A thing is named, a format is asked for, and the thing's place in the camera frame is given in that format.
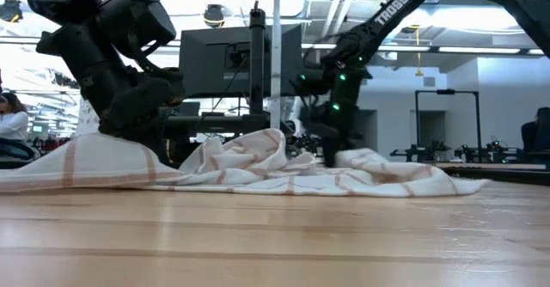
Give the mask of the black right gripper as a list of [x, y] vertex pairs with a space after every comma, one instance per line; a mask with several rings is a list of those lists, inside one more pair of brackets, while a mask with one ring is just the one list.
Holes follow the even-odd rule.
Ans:
[[339, 150], [351, 150], [359, 146], [363, 135], [357, 130], [356, 106], [324, 102], [318, 106], [303, 107], [300, 120], [308, 134], [317, 136], [323, 149], [324, 165], [333, 168]]

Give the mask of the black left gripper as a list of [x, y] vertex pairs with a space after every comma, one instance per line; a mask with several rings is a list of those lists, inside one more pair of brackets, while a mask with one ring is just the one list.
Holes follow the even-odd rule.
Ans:
[[100, 118], [103, 134], [142, 144], [161, 161], [168, 159], [161, 107], [179, 105], [183, 75], [177, 69], [139, 72], [121, 60], [96, 26], [67, 25], [44, 31], [38, 53], [64, 60], [81, 94]]

